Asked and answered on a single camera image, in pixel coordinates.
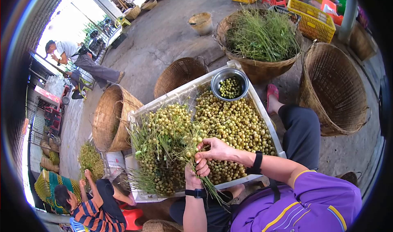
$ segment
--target white t-shirt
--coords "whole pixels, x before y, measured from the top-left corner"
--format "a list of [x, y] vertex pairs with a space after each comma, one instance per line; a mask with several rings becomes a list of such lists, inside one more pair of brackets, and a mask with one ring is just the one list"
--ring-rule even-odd
[[82, 46], [78, 46], [77, 42], [73, 42], [73, 41], [59, 41], [59, 42], [56, 42], [57, 52], [60, 55], [63, 52], [65, 52], [67, 58], [71, 59], [72, 62], [76, 61], [76, 59], [78, 58], [78, 55], [76, 55], [74, 57], [71, 57], [71, 56], [76, 54], [81, 47]]

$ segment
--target stainless steel bowl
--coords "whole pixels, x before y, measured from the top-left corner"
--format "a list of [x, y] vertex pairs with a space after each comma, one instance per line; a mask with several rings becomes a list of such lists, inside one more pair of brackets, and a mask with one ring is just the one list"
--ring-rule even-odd
[[[220, 93], [220, 82], [223, 82], [227, 78], [230, 77], [236, 77], [241, 85], [242, 85], [242, 93], [239, 97], [233, 98], [233, 99], [226, 99], [221, 96]], [[226, 68], [217, 73], [213, 79], [211, 80], [210, 83], [211, 91], [213, 91], [213, 94], [218, 97], [220, 100], [226, 101], [226, 102], [233, 102], [236, 100], [239, 100], [240, 98], [244, 97], [247, 92], [248, 88], [250, 87], [250, 81], [248, 80], [247, 75], [244, 72], [239, 71], [238, 69], [235, 68]]]

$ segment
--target concrete floor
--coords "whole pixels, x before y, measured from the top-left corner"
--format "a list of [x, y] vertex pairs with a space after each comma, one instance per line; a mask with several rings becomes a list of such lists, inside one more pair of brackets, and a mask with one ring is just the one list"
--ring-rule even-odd
[[[231, 0], [162, 0], [150, 11], [142, 11], [126, 30], [128, 38], [116, 49], [110, 49], [104, 58], [103, 65], [115, 70], [125, 71], [121, 81], [125, 89], [138, 98], [143, 104], [154, 100], [153, 89], [161, 72], [173, 61], [182, 57], [202, 56], [209, 70], [224, 66], [227, 58], [220, 50], [211, 35], [200, 37], [187, 25], [187, 20], [196, 13], [212, 13], [213, 25], [225, 16], [241, 8], [240, 4]], [[304, 51], [311, 44], [305, 39]], [[372, 70], [381, 66], [379, 58], [372, 58], [365, 65]], [[280, 101], [285, 104], [295, 103], [299, 90], [302, 65], [299, 59], [285, 74], [269, 83], [279, 88]], [[370, 159], [379, 136], [378, 103], [366, 76], [358, 67], [367, 92], [368, 106], [371, 108], [369, 122], [356, 134], [351, 136], [321, 137], [319, 172], [326, 175], [338, 175], [348, 171], [364, 172], [370, 165]], [[254, 85], [261, 100], [266, 99], [266, 85], [261, 82]], [[95, 87], [89, 92], [88, 99], [72, 100], [65, 114], [61, 146], [61, 175], [77, 179], [79, 169], [77, 155], [80, 146], [91, 133], [91, 121], [96, 104], [102, 90]], [[277, 115], [272, 116], [282, 140], [285, 132]], [[243, 198], [254, 188], [247, 188]], [[138, 204], [145, 211], [145, 219], [169, 219], [169, 205], [173, 199], [161, 203]]]

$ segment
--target yellow stripe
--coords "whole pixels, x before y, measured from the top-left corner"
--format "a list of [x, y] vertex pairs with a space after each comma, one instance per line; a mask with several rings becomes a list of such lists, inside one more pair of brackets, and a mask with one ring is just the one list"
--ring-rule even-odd
[[310, 212], [310, 211], [311, 211], [311, 210], [308, 210], [308, 211], [306, 211], [305, 213], [303, 213], [303, 215], [302, 215], [301, 217], [299, 217], [299, 218], [294, 222], [294, 224], [292, 225], [292, 227], [295, 226], [295, 223], [296, 223], [299, 219], [301, 219], [304, 215], [306, 215], [307, 212]]
[[287, 206], [287, 208], [285, 208], [280, 215], [278, 215], [278, 217], [276, 217], [276, 219], [274, 219], [273, 221], [271, 221], [270, 223], [268, 223], [266, 225], [266, 227], [262, 230], [262, 232], [265, 232], [270, 226], [272, 226], [273, 224], [275, 224], [276, 222], [278, 222], [278, 220], [280, 220], [282, 218], [282, 216], [294, 205], [299, 204], [300, 202], [294, 202], [291, 205]]
[[337, 217], [341, 220], [341, 223], [343, 224], [343, 227], [344, 227], [344, 231], [346, 231], [347, 230], [347, 224], [345, 223], [345, 220], [344, 220], [343, 216], [341, 215], [341, 213], [336, 208], [334, 208], [333, 206], [329, 206], [328, 208], [330, 210], [332, 210], [337, 215]]
[[294, 180], [294, 185], [295, 185], [295, 181], [296, 181], [296, 179], [301, 175], [301, 174], [303, 174], [303, 173], [305, 173], [305, 172], [310, 172], [310, 170], [307, 170], [307, 171], [302, 171], [301, 173], [299, 173], [296, 177], [295, 177], [295, 180]]

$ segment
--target wrist strap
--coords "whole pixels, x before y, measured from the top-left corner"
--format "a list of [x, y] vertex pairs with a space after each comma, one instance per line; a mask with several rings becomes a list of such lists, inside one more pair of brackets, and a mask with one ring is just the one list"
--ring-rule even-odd
[[204, 198], [206, 197], [206, 191], [204, 189], [196, 188], [195, 190], [186, 189], [184, 191], [185, 195], [194, 196], [195, 198]]
[[247, 174], [261, 175], [261, 163], [263, 154], [261, 151], [256, 151], [256, 155], [257, 156], [255, 157], [254, 165], [251, 168], [246, 169]]

